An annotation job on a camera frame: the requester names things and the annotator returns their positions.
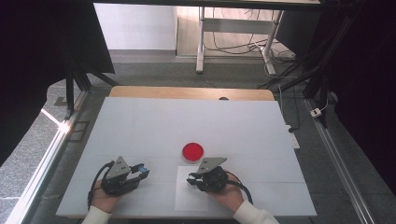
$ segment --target metal stand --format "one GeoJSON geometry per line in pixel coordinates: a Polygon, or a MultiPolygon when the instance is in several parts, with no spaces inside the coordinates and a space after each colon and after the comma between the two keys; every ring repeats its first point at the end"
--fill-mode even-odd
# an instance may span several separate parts
{"type": "Polygon", "coordinates": [[[268,35],[267,43],[265,48],[261,48],[261,53],[268,74],[270,76],[276,74],[269,53],[283,11],[278,11],[274,21],[248,21],[205,18],[205,8],[199,7],[199,10],[200,36],[197,50],[197,74],[204,72],[204,32],[268,35]]]}
{"type": "Polygon", "coordinates": [[[84,71],[93,74],[94,76],[102,79],[105,83],[110,86],[119,86],[120,84],[113,79],[105,76],[102,73],[94,71],[94,69],[90,68],[88,65],[78,66],[75,60],[70,55],[67,46],[63,41],[61,41],[62,51],[64,55],[64,60],[66,64],[66,102],[67,102],[67,111],[64,119],[68,120],[72,117],[75,111],[75,101],[74,101],[74,81],[76,81],[79,89],[81,91],[89,91],[91,89],[91,82],[88,79],[88,76],[85,72],[81,72],[80,67],[84,69],[84,71]]]}
{"type": "MultiPolygon", "coordinates": [[[[344,35],[347,33],[347,29],[349,28],[350,24],[352,23],[352,20],[349,17],[345,17],[343,22],[341,23],[340,29],[335,35],[334,40],[330,44],[330,46],[327,48],[324,56],[318,63],[316,67],[311,69],[310,71],[307,71],[305,74],[302,76],[294,79],[293,81],[283,85],[280,87],[281,91],[285,91],[309,78],[311,80],[309,81],[308,85],[305,87],[303,91],[303,96],[304,98],[313,98],[315,94],[318,92],[319,89],[320,91],[320,100],[319,100],[319,108],[324,108],[326,103],[327,103],[327,87],[328,87],[328,78],[326,77],[326,74],[324,73],[324,69],[326,68],[326,65],[328,64],[329,60],[331,59],[333,53],[337,49],[338,45],[340,44],[342,38],[344,35]]],[[[320,116],[320,121],[324,127],[327,127],[326,125],[326,109],[323,109],[322,111],[322,116],[320,116]]]]}

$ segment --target white table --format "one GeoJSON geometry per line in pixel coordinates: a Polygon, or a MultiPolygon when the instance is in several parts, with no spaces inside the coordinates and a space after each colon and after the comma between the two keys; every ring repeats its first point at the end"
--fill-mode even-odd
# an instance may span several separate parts
{"type": "Polygon", "coordinates": [[[84,217],[94,176],[122,156],[150,173],[113,217],[231,217],[185,180],[199,165],[181,157],[190,142],[206,157],[227,157],[222,167],[241,179],[257,207],[282,217],[316,215],[277,102],[121,97],[106,98],[57,215],[84,217]]]}

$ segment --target black cable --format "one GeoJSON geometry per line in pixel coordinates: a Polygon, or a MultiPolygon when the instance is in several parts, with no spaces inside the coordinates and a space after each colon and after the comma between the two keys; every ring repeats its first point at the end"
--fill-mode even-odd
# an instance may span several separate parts
{"type": "Polygon", "coordinates": [[[288,119],[287,119],[287,117],[285,116],[285,121],[288,123],[288,124],[297,124],[298,126],[296,127],[296,128],[292,128],[292,131],[296,131],[296,130],[299,130],[300,129],[300,127],[301,127],[301,124],[303,124],[308,118],[310,118],[311,117],[311,115],[310,114],[307,114],[303,119],[300,119],[300,111],[299,111],[299,109],[298,109],[298,106],[297,106],[297,99],[296,99],[297,97],[296,97],[296,94],[294,93],[294,104],[295,104],[295,106],[296,106],[296,111],[297,111],[297,123],[295,123],[295,122],[290,122],[288,119]]]}
{"type": "Polygon", "coordinates": [[[294,87],[293,87],[293,102],[294,102],[294,105],[295,105],[295,108],[296,108],[296,114],[297,114],[297,127],[291,127],[292,122],[290,122],[287,119],[286,113],[284,111],[285,108],[286,108],[285,106],[283,107],[283,111],[282,111],[282,114],[284,115],[285,121],[290,125],[289,133],[292,133],[292,132],[297,131],[297,130],[300,129],[300,112],[299,112],[298,106],[297,106],[296,91],[295,91],[294,87]]]}
{"type": "Polygon", "coordinates": [[[329,32],[329,35],[326,36],[311,52],[306,54],[304,57],[297,59],[297,61],[301,64],[310,64],[313,61],[318,59],[319,54],[322,52],[325,45],[332,40],[333,36],[337,34],[337,32],[341,29],[342,22],[338,22],[337,25],[334,25],[332,30],[329,32]]]}
{"type": "MultiPolygon", "coordinates": [[[[215,18],[215,7],[213,7],[212,17],[215,18]]],[[[220,52],[224,52],[224,53],[228,53],[228,54],[238,55],[238,54],[247,54],[247,53],[250,53],[251,51],[253,51],[254,49],[257,48],[256,45],[251,44],[251,39],[253,38],[253,35],[250,37],[249,42],[248,42],[247,44],[245,44],[245,45],[239,45],[239,46],[233,46],[233,47],[225,47],[225,48],[220,48],[220,47],[218,46],[218,44],[217,44],[217,42],[216,42],[215,32],[212,32],[212,35],[213,35],[213,43],[215,44],[215,47],[216,47],[216,48],[215,48],[215,49],[210,49],[210,48],[208,48],[208,47],[205,45],[205,43],[204,43],[205,49],[208,49],[208,50],[215,50],[215,51],[220,51],[220,52]],[[236,52],[230,52],[230,51],[225,50],[225,49],[238,49],[238,48],[242,48],[242,47],[244,47],[244,46],[247,46],[247,47],[249,48],[249,50],[248,50],[248,51],[244,51],[244,52],[238,52],[238,53],[236,53],[236,52]]],[[[260,43],[260,42],[263,42],[263,41],[266,41],[266,40],[267,40],[267,39],[260,40],[260,41],[257,41],[256,43],[260,43]]]]}
{"type": "Polygon", "coordinates": [[[111,162],[109,162],[109,163],[106,163],[104,166],[102,166],[102,168],[100,168],[99,172],[96,174],[96,177],[95,177],[95,179],[93,180],[92,185],[91,185],[91,190],[90,190],[90,192],[88,192],[88,202],[87,202],[88,210],[90,210],[90,206],[91,206],[91,204],[92,204],[93,192],[97,190],[97,189],[95,188],[95,185],[96,185],[96,181],[97,181],[98,178],[99,178],[99,175],[100,175],[106,168],[110,168],[111,166],[113,166],[113,164],[114,164],[114,161],[111,161],[111,162]]]}
{"type": "Polygon", "coordinates": [[[256,89],[257,89],[257,90],[258,90],[258,89],[262,89],[263,87],[267,86],[265,89],[268,90],[268,89],[270,88],[270,86],[272,86],[274,83],[278,82],[282,77],[288,76],[291,72],[293,72],[294,70],[296,70],[299,66],[300,66],[300,65],[297,64],[297,63],[291,64],[291,65],[290,65],[289,67],[287,67],[287,68],[285,69],[285,71],[283,71],[280,75],[278,75],[278,76],[276,76],[276,77],[273,77],[273,79],[271,79],[271,80],[269,80],[269,81],[267,81],[267,82],[265,82],[265,83],[263,83],[263,84],[257,86],[256,89]]]}
{"type": "Polygon", "coordinates": [[[251,204],[253,204],[253,200],[252,200],[252,198],[251,198],[250,191],[248,191],[248,188],[245,187],[245,185],[242,184],[242,181],[238,178],[238,176],[234,175],[233,173],[231,173],[231,172],[229,172],[229,171],[226,171],[225,173],[226,173],[226,174],[233,175],[233,177],[235,177],[235,178],[238,180],[238,182],[235,182],[235,181],[232,181],[232,180],[226,180],[225,182],[226,182],[227,184],[231,184],[231,185],[237,186],[238,188],[240,188],[241,190],[243,190],[243,191],[246,193],[246,195],[247,195],[248,201],[249,201],[251,204]]]}
{"type": "Polygon", "coordinates": [[[224,182],[225,182],[226,184],[231,184],[231,185],[237,186],[238,188],[240,188],[241,190],[243,190],[243,191],[246,193],[246,195],[247,195],[248,201],[249,201],[251,204],[253,204],[253,200],[251,199],[250,191],[248,191],[248,188],[245,187],[245,185],[242,185],[242,184],[240,184],[240,183],[238,183],[238,182],[235,182],[235,181],[232,181],[232,180],[224,180],[224,182]]]}
{"type": "Polygon", "coordinates": [[[249,10],[246,11],[244,14],[247,14],[248,12],[250,12],[250,16],[249,16],[247,19],[250,20],[250,18],[253,17],[253,8],[249,9],[249,10]]]}
{"type": "Polygon", "coordinates": [[[285,60],[284,58],[280,57],[280,53],[287,52],[287,51],[291,51],[291,50],[286,49],[286,50],[279,51],[277,53],[277,56],[275,56],[273,50],[271,49],[271,52],[273,54],[272,59],[274,60],[274,62],[276,62],[276,63],[297,63],[296,59],[288,58],[287,60],[285,60]]]}

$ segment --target red petri dish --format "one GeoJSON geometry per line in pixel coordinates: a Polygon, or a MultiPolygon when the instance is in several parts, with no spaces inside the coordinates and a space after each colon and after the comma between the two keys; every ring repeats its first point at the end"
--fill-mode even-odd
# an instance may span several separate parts
{"type": "Polygon", "coordinates": [[[204,156],[204,149],[198,143],[188,143],[182,153],[186,162],[196,163],[204,156]]]}

